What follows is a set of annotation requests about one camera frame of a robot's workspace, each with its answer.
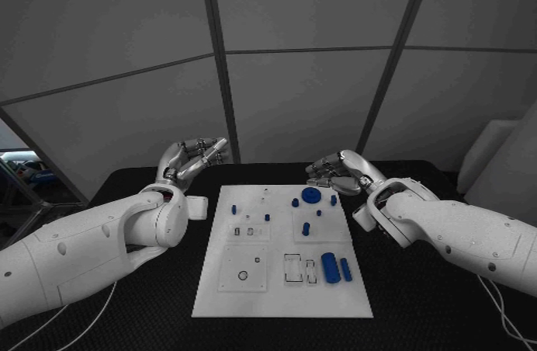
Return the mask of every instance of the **blue circular knob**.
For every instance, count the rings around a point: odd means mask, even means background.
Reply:
[[[304,188],[302,200],[307,203],[317,203],[318,201],[321,201],[321,192],[318,191],[318,189],[312,188],[311,186],[308,188]]]

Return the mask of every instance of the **black table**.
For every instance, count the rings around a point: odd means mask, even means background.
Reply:
[[[412,177],[443,200],[463,201],[443,173],[425,161],[373,162],[387,177]],[[373,319],[191,318],[203,259],[222,185],[305,184],[308,163],[220,165],[203,170],[187,195],[209,198],[206,221],[190,221],[180,245],[118,281],[108,309],[70,349],[524,349],[501,328],[497,312],[474,274],[446,263],[425,242],[402,249],[378,230],[364,232],[351,213],[366,195],[341,196]],[[155,168],[122,169],[108,178],[91,207],[135,194],[154,180]],[[499,287],[507,313],[522,322],[537,300]],[[72,304],[20,349],[57,349],[86,328],[109,288]],[[0,332],[8,347],[56,310]]]

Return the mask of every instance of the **white cable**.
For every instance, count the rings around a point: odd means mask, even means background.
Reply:
[[[65,309],[69,307],[69,305],[66,305],[59,311],[57,313],[50,317],[50,320],[40,326],[40,328],[8,349],[8,351],[13,351],[40,331],[42,329],[50,324],[50,322],[53,321],[53,319],[59,316],[59,314],[65,311]]]
[[[95,325],[95,323],[98,322],[98,318],[101,317],[102,313],[104,313],[104,310],[106,309],[106,306],[108,306],[108,302],[109,300],[112,299],[112,294],[114,294],[114,291],[115,291],[115,286],[118,285],[118,281],[114,283],[114,287],[112,287],[112,291],[109,292],[109,295],[108,295],[108,299],[106,299],[106,303],[104,304],[102,306],[102,310],[101,312],[98,313],[98,316],[96,318],[92,320],[92,323],[89,324],[89,326],[86,327],[86,330],[82,332],[82,334],[75,338],[73,341],[70,341],[69,344],[66,344],[59,350],[56,351],[63,351],[68,347],[70,347],[73,345],[73,343],[83,337],[83,335],[88,333],[89,329],[92,328],[92,326]]]
[[[514,326],[514,324],[512,324],[509,318],[507,317],[507,314],[504,313],[504,297],[502,297],[502,295],[501,295],[501,292],[499,292],[498,287],[495,286],[495,283],[489,280],[489,282],[491,282],[491,284],[492,284],[492,286],[494,286],[494,288],[495,288],[495,290],[497,290],[497,292],[498,292],[498,295],[499,295],[499,303],[501,303],[501,305],[498,304],[498,301],[495,300],[494,295],[492,295],[492,293],[489,292],[489,288],[488,288],[486,285],[484,284],[484,281],[482,281],[482,279],[481,279],[481,276],[476,275],[476,277],[478,277],[478,279],[479,279],[481,285],[484,286],[484,289],[486,290],[486,293],[489,294],[489,298],[492,299],[494,305],[495,305],[495,307],[498,308],[498,311],[499,311],[499,313],[501,313],[501,324],[502,324],[502,326],[504,326],[504,330],[505,330],[507,334],[508,334],[512,338],[515,338],[515,339],[518,339],[520,341],[522,341],[524,344],[525,344],[525,347],[528,348],[528,350],[530,350],[530,351],[534,351],[534,349],[531,348],[530,343],[537,344],[537,342],[535,342],[533,339],[527,339],[527,338],[522,337],[522,335],[520,334],[520,331],[518,331],[517,327]],[[514,331],[517,332],[518,337],[517,337],[517,336],[509,332],[509,330],[507,329],[507,326],[505,326],[505,320],[507,320],[507,322],[509,323],[511,328],[512,328]]]

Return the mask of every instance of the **white board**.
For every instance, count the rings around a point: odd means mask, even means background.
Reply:
[[[373,317],[344,210],[340,202],[330,203],[338,194],[318,188],[321,201],[309,204],[302,201],[302,189],[298,185],[222,187],[193,317]],[[291,205],[294,198],[298,207]],[[305,220],[309,236],[299,229]],[[325,252],[335,255],[337,283],[324,279]],[[285,254],[299,254],[304,282],[292,286],[283,278]],[[341,258],[348,261],[353,281],[344,279]],[[307,260],[314,260],[314,285],[305,282]]]

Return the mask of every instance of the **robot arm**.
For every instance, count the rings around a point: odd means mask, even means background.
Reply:
[[[188,220],[207,216],[207,199],[183,192],[227,157],[226,144],[174,144],[140,194],[57,219],[0,251],[0,329],[95,294],[178,244]],[[127,252],[131,244],[144,247]]]
[[[366,191],[367,202],[353,214],[366,231],[378,226],[403,248],[425,240],[456,266],[537,297],[537,230],[531,225],[481,207],[439,200],[412,179],[386,179],[351,151],[315,162],[307,173],[309,185],[338,190],[345,181],[344,194]]]

